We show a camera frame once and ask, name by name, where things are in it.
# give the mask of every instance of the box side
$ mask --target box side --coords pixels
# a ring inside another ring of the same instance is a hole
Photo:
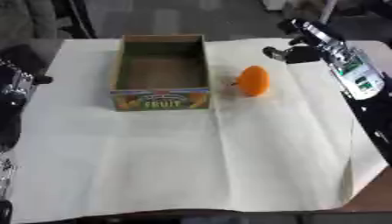
[[[202,38],[199,34],[185,34],[185,35],[125,35],[123,37],[125,42],[196,42]]]
[[[207,109],[210,91],[207,87],[172,90],[120,90],[113,95],[119,111]]]

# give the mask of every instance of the open box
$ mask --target open box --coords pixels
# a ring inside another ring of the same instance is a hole
[[[208,108],[203,36],[125,36],[110,94],[120,111]]]

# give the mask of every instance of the fruit box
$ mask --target fruit box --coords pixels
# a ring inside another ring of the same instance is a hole
[[[207,109],[204,43],[201,35],[124,36],[110,82],[116,110]]]

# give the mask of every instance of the orange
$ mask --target orange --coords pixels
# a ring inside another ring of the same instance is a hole
[[[248,96],[263,94],[270,87],[270,76],[260,66],[250,66],[237,77],[238,88]]]

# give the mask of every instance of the table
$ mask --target table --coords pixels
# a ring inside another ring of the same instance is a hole
[[[81,46],[85,46],[85,45],[99,46],[99,45],[101,45],[102,43],[104,43],[105,41],[107,42],[107,40],[93,40],[93,41],[89,41],[89,42],[87,42],[86,40],[82,40],[82,41],[79,42],[79,43],[80,43]],[[78,43],[77,41],[74,41],[74,40],[68,41],[68,42],[69,42],[69,43],[74,43],[74,44],[77,44],[77,43]],[[384,48],[384,51],[386,51],[386,50],[385,50],[385,46],[380,45],[380,44],[375,43],[375,42],[359,42],[359,44],[362,44],[362,45],[361,45],[362,48],[368,48],[369,50],[373,50],[373,49],[377,50],[377,48]],[[374,57],[377,58],[378,63],[379,63],[379,66],[380,66],[384,71],[390,71],[388,58],[385,59],[385,58],[383,57],[383,55],[375,55]]]

